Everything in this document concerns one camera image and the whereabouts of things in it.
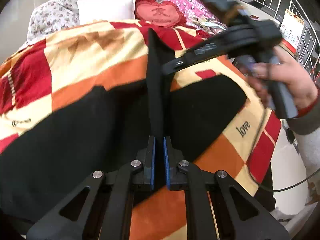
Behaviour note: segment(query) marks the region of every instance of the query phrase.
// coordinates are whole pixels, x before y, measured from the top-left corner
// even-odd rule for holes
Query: calendar
[[[286,9],[280,32],[284,39],[283,44],[293,53],[296,52],[298,47],[303,27],[304,21],[293,12]]]

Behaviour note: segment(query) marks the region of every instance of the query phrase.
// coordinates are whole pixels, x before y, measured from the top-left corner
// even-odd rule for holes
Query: white pillow
[[[134,19],[136,0],[79,0],[80,24]]]

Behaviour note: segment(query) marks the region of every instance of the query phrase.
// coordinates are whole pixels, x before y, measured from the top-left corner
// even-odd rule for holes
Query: red cuff
[[[312,108],[315,106],[318,98],[319,98],[319,88],[318,88],[318,96],[317,96],[316,100],[310,106],[307,106],[305,108],[298,110],[297,118],[302,117],[302,116],[306,115],[307,113],[309,113],[312,110]]]

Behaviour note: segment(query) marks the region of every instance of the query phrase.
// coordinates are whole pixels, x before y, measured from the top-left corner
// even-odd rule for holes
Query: triangular cutout
[[[60,210],[59,214],[71,221],[77,221],[89,192],[90,188],[85,187],[63,209]]]
[[[246,221],[249,218],[255,217],[259,211],[246,200],[234,187],[230,187],[230,194],[235,203],[240,220]]]

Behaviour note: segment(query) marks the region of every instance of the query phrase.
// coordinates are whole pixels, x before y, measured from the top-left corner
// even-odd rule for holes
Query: pink patterned fabric
[[[200,0],[163,0],[163,1],[170,1],[176,4],[179,8],[179,10],[184,14],[185,18],[187,19],[187,25],[196,27],[193,23],[191,23],[191,19],[189,17],[206,17],[206,18],[212,18],[216,21],[219,21],[219,19],[210,13],[210,11],[203,5],[203,3]]]

